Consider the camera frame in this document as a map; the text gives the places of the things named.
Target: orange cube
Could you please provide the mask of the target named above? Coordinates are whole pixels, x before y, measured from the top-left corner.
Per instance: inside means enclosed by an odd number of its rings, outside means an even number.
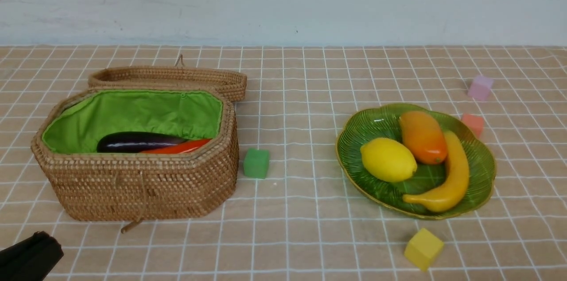
[[[469,113],[462,114],[461,121],[476,135],[477,138],[482,134],[484,128],[484,119],[480,116],[471,115]]]

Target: fake vegetable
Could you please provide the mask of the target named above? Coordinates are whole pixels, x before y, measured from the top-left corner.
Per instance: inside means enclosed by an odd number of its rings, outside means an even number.
[[[470,170],[459,137],[445,132],[448,154],[445,160],[445,182],[420,195],[403,195],[407,203],[422,204],[432,212],[443,212],[455,207],[465,196],[470,181]]]
[[[138,153],[144,150],[176,146],[187,139],[151,132],[117,132],[103,137],[97,152]]]
[[[143,154],[186,154],[203,147],[211,139],[190,140],[177,146],[143,151]]]
[[[402,143],[422,164],[440,164],[447,157],[441,126],[424,111],[409,111],[399,119]]]
[[[413,176],[417,163],[412,153],[390,138],[375,138],[360,148],[362,165],[385,182],[400,182]]]

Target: foam cube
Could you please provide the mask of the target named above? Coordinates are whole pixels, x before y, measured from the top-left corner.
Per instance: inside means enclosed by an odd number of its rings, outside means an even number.
[[[474,77],[470,88],[468,89],[468,96],[476,99],[477,101],[486,101],[490,96],[490,90],[494,79],[478,75]]]
[[[264,149],[250,148],[245,156],[245,176],[265,179],[270,166],[270,152]]]
[[[484,129],[484,119],[482,119],[482,117],[464,113],[462,114],[461,121],[470,128],[477,138],[480,138],[482,130]]]
[[[421,228],[405,247],[404,256],[421,271],[427,271],[445,247],[443,241]]]

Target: pink cube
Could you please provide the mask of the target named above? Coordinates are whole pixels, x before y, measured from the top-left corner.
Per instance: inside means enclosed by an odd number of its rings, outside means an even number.
[[[486,101],[490,96],[490,89],[494,79],[478,75],[474,77],[472,84],[468,90],[468,96],[476,99],[477,101]]]
[[[463,114],[461,121],[476,135],[477,138],[482,134],[484,129],[484,119],[480,116],[471,115],[470,113]]]

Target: green plate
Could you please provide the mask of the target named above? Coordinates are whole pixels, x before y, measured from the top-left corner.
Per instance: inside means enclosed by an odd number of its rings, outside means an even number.
[[[401,114],[414,110],[428,112],[443,130],[454,132],[466,152],[470,167],[469,188],[464,199],[446,212],[434,213],[422,205],[408,204],[401,200],[402,194],[421,194],[442,184],[445,181],[443,164],[418,164],[414,176],[399,183],[379,180],[362,166],[360,147],[377,137],[388,137],[401,142],[398,119]],[[494,156],[465,124],[445,113],[406,103],[395,103],[355,113],[337,138],[336,154],[347,178],[362,194],[387,208],[420,219],[446,219],[482,207],[492,196],[496,177]]]

